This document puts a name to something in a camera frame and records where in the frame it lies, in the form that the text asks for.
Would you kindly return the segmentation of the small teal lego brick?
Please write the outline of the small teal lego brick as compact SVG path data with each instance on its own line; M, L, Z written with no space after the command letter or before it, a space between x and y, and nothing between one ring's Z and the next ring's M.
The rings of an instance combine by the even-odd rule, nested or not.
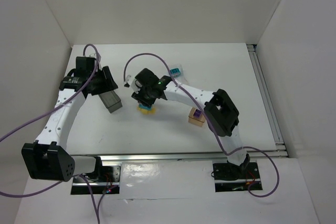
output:
M143 109L143 110L151 110L152 109L151 106L145 106L145 105L142 105L142 104L139 104L139 108Z

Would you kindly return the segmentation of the yellow lego pieces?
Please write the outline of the yellow lego pieces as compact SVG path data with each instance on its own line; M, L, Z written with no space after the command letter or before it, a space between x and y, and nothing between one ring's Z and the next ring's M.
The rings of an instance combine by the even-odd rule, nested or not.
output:
M154 114L156 112L156 108L155 107L145 108L145 107L138 106L137 110L139 112L141 112L142 114L145 114L145 115Z

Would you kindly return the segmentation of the purple curved lego piece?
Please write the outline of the purple curved lego piece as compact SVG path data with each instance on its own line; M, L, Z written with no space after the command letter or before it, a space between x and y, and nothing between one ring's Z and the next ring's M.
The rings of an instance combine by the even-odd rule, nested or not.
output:
M193 117L195 118L200 118L202 116L202 113L200 110L195 109L194 113L193 113Z

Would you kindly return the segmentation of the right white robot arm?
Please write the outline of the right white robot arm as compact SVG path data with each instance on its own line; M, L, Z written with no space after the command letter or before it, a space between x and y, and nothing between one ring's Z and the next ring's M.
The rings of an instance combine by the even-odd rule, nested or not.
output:
M151 108L157 99L175 101L197 108L205 117L231 169L243 173L250 161L239 135L239 112L226 91L206 91L185 85L169 76L158 78L144 68L136 76L125 77L125 86L133 90L132 97L144 107Z

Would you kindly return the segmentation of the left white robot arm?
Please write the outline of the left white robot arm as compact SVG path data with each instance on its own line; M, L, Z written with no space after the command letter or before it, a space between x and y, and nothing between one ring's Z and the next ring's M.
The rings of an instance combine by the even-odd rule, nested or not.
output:
M115 83L109 67L101 67L95 58L77 57L76 66L62 79L55 110L44 129L33 143L26 143L22 156L32 179L67 182L72 176L92 174L98 177L101 159L96 156L73 157L67 153L68 136L75 118L88 95L103 98L111 95L114 105L109 111L120 108Z

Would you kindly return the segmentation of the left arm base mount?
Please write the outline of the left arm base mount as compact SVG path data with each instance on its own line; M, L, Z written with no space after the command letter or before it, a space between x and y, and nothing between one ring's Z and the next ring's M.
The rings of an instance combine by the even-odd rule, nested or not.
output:
M90 174L83 175L90 184L94 195L114 195L120 193L121 164L102 165ZM72 181L71 195L89 195L87 183L81 177Z

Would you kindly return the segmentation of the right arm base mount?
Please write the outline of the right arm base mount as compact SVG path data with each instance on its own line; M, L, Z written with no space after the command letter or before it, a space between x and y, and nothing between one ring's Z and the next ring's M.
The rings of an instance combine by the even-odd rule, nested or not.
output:
M228 163L213 163L211 176L214 179L215 192L236 192L262 190L259 168L256 162L248 164L242 173L234 172Z

